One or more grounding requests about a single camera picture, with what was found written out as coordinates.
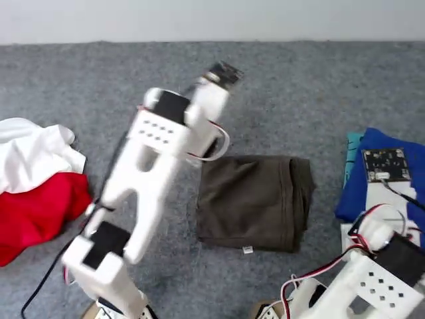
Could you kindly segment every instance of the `folded brown shirt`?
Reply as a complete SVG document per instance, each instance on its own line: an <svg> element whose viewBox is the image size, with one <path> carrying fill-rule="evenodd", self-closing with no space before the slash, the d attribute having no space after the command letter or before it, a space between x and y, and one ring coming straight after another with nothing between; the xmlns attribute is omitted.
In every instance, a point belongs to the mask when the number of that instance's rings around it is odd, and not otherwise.
<svg viewBox="0 0 425 319"><path fill-rule="evenodd" d="M307 159L228 156L202 167L197 236L214 245L295 252L314 190Z"/></svg>

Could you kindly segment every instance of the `robotic arm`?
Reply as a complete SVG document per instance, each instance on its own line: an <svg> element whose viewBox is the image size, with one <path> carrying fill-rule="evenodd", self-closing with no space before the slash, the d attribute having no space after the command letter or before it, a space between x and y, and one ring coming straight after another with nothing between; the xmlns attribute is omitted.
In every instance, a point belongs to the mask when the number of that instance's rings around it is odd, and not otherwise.
<svg viewBox="0 0 425 319"><path fill-rule="evenodd" d="M287 311L282 318L403 319L423 299L419 285L425 273L425 252L418 233L406 236L409 226L417 227L408 219L406 206L408 200L417 201L404 152L364 150L363 160L367 210L342 231L349 229L343 233L343 246L357 238L365 249L347 253L347 264L329 287L315 280L315 274L306 276L287 306L290 315ZM369 304L361 314L350 308L356 297Z"/></svg>
<svg viewBox="0 0 425 319"><path fill-rule="evenodd" d="M146 312L147 298L132 282L126 263L138 263L145 254L181 163L211 160L202 157L222 132L215 121L241 77L220 62L199 78L191 100L159 88L146 93L99 202L87 209L84 233L62 257L85 293L114 319L138 319ZM137 220L130 234L108 217L131 192L137 193Z"/></svg>

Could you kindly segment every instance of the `clothing tag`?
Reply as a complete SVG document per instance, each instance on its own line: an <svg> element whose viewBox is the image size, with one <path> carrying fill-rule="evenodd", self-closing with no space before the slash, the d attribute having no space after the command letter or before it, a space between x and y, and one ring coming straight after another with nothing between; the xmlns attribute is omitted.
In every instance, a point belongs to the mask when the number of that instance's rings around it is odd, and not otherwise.
<svg viewBox="0 0 425 319"><path fill-rule="evenodd" d="M254 252L254 249L252 249L252 246L244 246L242 247L242 250L244 251L244 254L252 254Z"/></svg>

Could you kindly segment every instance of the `folded cloth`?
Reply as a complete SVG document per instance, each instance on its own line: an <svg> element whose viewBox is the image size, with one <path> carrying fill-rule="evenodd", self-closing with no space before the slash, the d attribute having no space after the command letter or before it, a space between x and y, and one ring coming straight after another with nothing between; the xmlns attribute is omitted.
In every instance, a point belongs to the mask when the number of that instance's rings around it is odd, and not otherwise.
<svg viewBox="0 0 425 319"><path fill-rule="evenodd" d="M57 173L25 193L0 194L0 266L25 248L53 239L90 204L87 177Z"/></svg>
<svg viewBox="0 0 425 319"><path fill-rule="evenodd" d="M42 128L24 118L0 121L0 194L29 191L60 171L82 173L86 158L70 147L74 139L61 125Z"/></svg>
<svg viewBox="0 0 425 319"><path fill-rule="evenodd" d="M412 187L416 190L416 199L425 203L425 146L391 138L375 128L368 128L357 149L351 175L345 184L339 204L335 210L336 217L353 222L365 210L367 181L363 165L362 150L380 148L403 148L412 178ZM414 204L407 204L407 217L421 229L425 229L425 212ZM421 236L421 245L425 237Z"/></svg>
<svg viewBox="0 0 425 319"><path fill-rule="evenodd" d="M297 251L314 187L307 159L234 156L205 163L197 236L226 247Z"/></svg>

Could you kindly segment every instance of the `white cloth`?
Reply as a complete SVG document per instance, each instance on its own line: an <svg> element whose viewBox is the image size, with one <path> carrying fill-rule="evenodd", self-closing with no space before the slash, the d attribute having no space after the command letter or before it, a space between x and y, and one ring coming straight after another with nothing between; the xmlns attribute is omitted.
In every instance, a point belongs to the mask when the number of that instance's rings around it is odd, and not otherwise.
<svg viewBox="0 0 425 319"><path fill-rule="evenodd" d="M74 133L64 126L42 128L24 118L0 121L0 193L36 188L55 173L82 173L86 157L70 144Z"/></svg>

